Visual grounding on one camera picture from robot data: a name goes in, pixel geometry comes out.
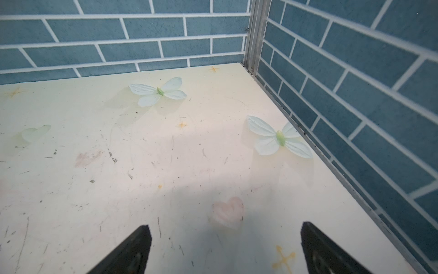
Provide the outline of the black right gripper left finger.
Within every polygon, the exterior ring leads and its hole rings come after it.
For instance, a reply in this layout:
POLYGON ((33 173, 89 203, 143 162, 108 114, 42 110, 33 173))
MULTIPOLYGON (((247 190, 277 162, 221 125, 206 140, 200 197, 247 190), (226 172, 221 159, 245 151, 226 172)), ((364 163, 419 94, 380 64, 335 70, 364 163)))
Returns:
POLYGON ((149 226, 142 225, 91 269, 89 274, 144 274, 151 246, 149 226))

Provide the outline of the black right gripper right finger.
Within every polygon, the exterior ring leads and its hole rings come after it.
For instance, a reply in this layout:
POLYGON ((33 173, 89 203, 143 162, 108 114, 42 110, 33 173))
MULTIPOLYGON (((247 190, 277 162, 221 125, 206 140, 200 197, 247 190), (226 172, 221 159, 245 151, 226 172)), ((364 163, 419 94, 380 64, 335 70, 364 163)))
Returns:
POLYGON ((309 274, 371 274, 309 221, 302 224, 301 245, 309 274))

